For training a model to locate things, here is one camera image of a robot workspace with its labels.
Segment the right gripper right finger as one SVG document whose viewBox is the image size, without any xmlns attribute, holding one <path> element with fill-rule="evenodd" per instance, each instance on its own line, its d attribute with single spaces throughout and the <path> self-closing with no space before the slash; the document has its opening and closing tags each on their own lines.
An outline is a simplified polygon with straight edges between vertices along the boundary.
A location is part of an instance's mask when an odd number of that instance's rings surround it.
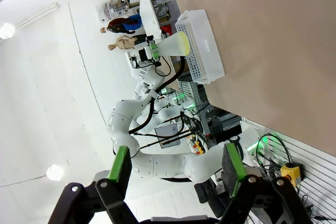
<svg viewBox="0 0 336 224">
<path fill-rule="evenodd" d="M 250 213 L 262 223 L 312 223 L 291 182 L 248 174 L 233 143 L 224 145 L 222 167 L 230 202 L 220 223 L 244 223 Z"/>
</svg>

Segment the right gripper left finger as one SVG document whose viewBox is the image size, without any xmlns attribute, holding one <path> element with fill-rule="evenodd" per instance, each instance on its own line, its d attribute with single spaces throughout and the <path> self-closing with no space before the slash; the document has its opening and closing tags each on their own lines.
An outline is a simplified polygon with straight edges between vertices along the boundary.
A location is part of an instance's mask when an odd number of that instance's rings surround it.
<svg viewBox="0 0 336 224">
<path fill-rule="evenodd" d="M 48 222 L 90 223 L 96 213 L 106 212 L 112 223 L 138 223 L 124 202 L 131 171 L 130 150 L 122 146 L 106 178 L 87 187 L 80 183 L 64 187 Z"/>
</svg>

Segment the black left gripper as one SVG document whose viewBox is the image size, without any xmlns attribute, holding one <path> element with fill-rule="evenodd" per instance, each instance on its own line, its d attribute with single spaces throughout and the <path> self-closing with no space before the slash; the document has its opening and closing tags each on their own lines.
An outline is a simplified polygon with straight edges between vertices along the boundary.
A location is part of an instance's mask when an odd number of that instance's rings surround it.
<svg viewBox="0 0 336 224">
<path fill-rule="evenodd" d="M 154 36 L 147 36 L 146 42 L 148 43 L 148 47 L 144 47 L 138 51 L 139 53 L 139 59 L 141 62 L 149 61 L 151 60 L 151 51 L 152 51 L 152 60 L 156 67 L 161 66 L 160 63 L 160 54 L 157 50 L 157 45 L 154 40 Z"/>
</svg>

